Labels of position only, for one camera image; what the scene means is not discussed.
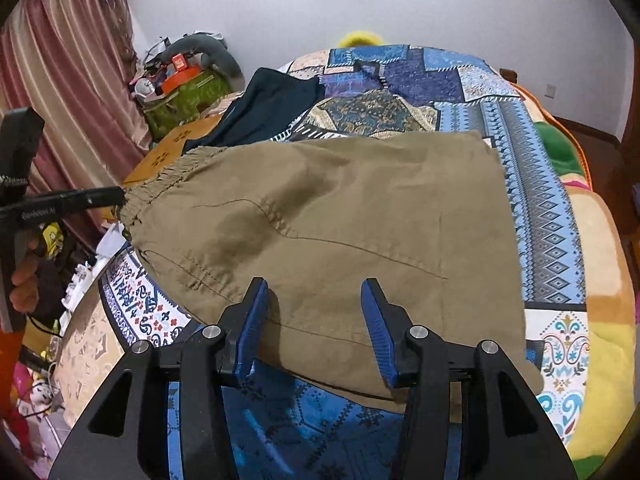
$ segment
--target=green bag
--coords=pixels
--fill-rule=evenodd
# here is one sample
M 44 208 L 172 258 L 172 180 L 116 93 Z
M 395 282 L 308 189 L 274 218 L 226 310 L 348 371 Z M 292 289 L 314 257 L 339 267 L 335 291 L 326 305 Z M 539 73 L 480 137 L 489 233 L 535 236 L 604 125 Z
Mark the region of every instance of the green bag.
M 181 84 L 165 98 L 142 105 L 142 113 L 155 142 L 181 124 L 195 121 L 201 111 L 231 93 L 225 77 L 218 72 L 202 72 Z

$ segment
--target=wooden floor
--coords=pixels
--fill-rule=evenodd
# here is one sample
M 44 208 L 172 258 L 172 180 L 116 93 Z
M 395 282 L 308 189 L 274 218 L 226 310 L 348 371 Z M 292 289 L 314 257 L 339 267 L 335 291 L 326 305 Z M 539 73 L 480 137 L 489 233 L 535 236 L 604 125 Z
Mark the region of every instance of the wooden floor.
M 629 238 L 640 226 L 640 219 L 634 208 L 631 183 L 626 176 L 622 156 L 612 142 L 576 131 L 572 131 L 572 134 L 580 142 L 587 157 L 593 190 L 602 197 L 616 222 L 631 279 L 634 282 L 634 290 L 638 292 L 640 272 Z

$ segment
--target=orange box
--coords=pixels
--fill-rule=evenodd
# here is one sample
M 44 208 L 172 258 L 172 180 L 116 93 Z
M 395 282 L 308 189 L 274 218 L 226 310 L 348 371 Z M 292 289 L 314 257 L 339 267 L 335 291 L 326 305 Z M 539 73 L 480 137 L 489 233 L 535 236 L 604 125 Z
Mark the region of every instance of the orange box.
M 191 66 L 187 69 L 181 70 L 180 72 L 176 72 L 171 77 L 168 77 L 165 82 L 163 82 L 160 86 L 162 87 L 162 92 L 164 95 L 169 95 L 173 92 L 178 86 L 181 84 L 190 81 L 194 77 L 200 74 L 202 70 L 200 70 L 197 66 Z
M 176 72 L 181 72 L 182 70 L 187 70 L 189 65 L 187 64 L 187 60 L 184 59 L 182 54 L 176 54 L 171 58 L 171 62 L 174 64 Z

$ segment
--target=blue patterned blanket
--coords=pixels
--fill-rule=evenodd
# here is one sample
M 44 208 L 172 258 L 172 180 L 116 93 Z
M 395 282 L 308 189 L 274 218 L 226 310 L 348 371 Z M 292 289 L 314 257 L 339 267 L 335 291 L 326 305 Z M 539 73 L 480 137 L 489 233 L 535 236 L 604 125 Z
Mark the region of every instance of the blue patterned blanket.
M 518 237 L 527 358 L 545 378 L 539 400 L 567 443 L 584 398 L 588 354 L 579 367 L 562 372 L 573 386 L 561 390 L 553 386 L 558 367 L 549 364 L 552 349 L 543 340 L 562 337 L 568 327 L 561 320 L 587 332 L 582 253 L 570 202 L 520 95 L 478 58 L 409 45 L 325 50 L 283 70 L 299 78 L 319 76 L 327 99 L 274 140 L 478 130 L 496 148 Z M 198 328 L 130 249 L 101 278 L 100 293 L 124 347 L 138 338 L 171 344 Z M 242 480 L 388 476 L 399 415 L 364 408 L 261 362 L 241 390 L 225 390 L 224 396 Z M 179 386 L 172 384 L 168 443 L 174 480 L 182 479 L 178 399 Z M 447 479 L 457 476 L 459 450 L 460 428 L 452 425 Z

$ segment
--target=bed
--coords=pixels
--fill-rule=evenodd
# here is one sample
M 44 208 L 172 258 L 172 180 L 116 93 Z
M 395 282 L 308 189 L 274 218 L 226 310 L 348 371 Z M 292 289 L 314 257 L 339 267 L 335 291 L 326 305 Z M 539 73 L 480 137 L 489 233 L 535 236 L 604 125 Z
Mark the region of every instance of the bed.
M 411 45 L 331 49 L 281 68 L 318 76 L 326 99 L 272 140 L 397 132 L 478 130 L 495 148 L 518 236 L 527 359 L 544 379 L 538 400 L 581 478 L 615 444 L 635 403 L 632 285 L 611 214 L 591 189 L 578 142 L 525 89 L 473 56 Z M 228 107 L 208 112 L 208 128 Z M 178 156 L 187 125 L 153 150 L 131 181 Z M 56 381 L 72 426 L 123 351 L 136 339 L 184 340 L 198 324 L 123 248 L 76 310 Z M 172 384 L 170 399 L 179 387 Z M 261 362 L 242 390 L 225 392 L 242 480 L 382 480 L 401 417 L 360 406 Z M 169 412 L 172 478 L 181 478 L 178 414 Z M 452 425 L 452 454 L 460 428 Z M 448 478 L 455 478 L 455 460 Z

